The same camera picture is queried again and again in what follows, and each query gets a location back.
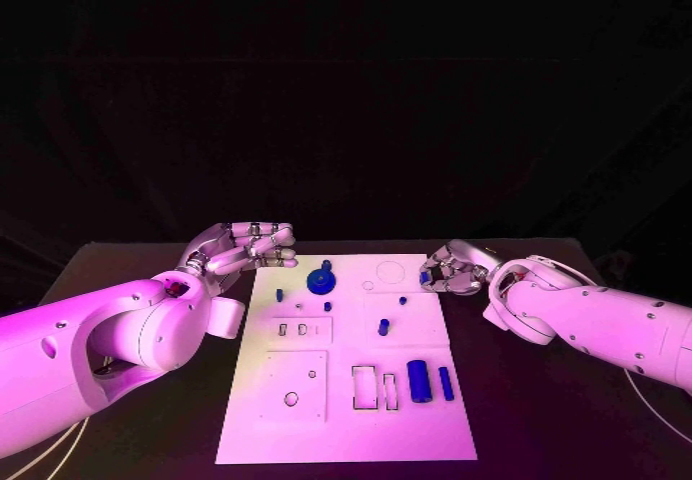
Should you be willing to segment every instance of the robotic hand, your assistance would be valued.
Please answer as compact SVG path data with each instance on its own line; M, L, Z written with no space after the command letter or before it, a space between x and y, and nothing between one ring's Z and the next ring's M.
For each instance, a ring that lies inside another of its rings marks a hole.
M175 270L0 318L0 458L185 365L205 333L235 338L245 306L218 295L243 270L294 267L293 243L287 223L220 223Z
M489 284L483 317L527 341L555 335L607 362L692 394L692 309L599 287L573 268L532 255L502 262L452 240L421 267L423 288L472 295Z

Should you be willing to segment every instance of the circular hole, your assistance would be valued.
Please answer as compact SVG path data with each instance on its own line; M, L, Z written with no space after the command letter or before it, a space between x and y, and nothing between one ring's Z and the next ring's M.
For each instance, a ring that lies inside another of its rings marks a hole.
M289 407L296 406L299 403L299 394L296 392L289 392L284 397L284 403Z

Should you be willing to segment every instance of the black background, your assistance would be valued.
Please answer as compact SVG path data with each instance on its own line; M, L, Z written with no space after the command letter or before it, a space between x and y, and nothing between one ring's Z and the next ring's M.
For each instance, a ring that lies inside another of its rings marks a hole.
M692 2L645 3L5 7L3 308L84 243L248 220L299 241L574 236L613 286L689 303L662 279L689 269Z

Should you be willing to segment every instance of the dark table surface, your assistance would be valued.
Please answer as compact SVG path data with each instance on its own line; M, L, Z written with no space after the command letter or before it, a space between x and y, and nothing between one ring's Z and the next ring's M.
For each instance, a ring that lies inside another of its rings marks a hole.
M299 242L296 249L299 254L430 254L443 243ZM491 239L485 245L508 259L541 254L599 279L571 239ZM183 244L87 245L44 302L150 278L176 265L183 248ZM250 303L253 282L250 272L227 296ZM208 335L188 365L91 417L55 478L692 478L692 445L648 410L623 370L560 339L540 346L496 328L482 317L485 292L472 297L442 295L440 301L478 461L215 465L243 336L222 340ZM666 418L692 434L685 392L642 377L638 384ZM48 476L74 435L21 478ZM0 460L0 478L55 438Z

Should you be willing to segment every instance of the blue knob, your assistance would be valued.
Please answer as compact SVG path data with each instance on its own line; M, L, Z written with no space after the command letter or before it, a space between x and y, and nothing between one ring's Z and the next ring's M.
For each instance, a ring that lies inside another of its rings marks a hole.
M380 321L380 328L378 328L378 333L385 336L387 333L388 333L388 330L390 330L390 320L387 318L384 318L381 321Z
M332 262L325 260L322 268L313 270L307 276L307 289L316 295L326 295L336 286L336 277L332 273Z

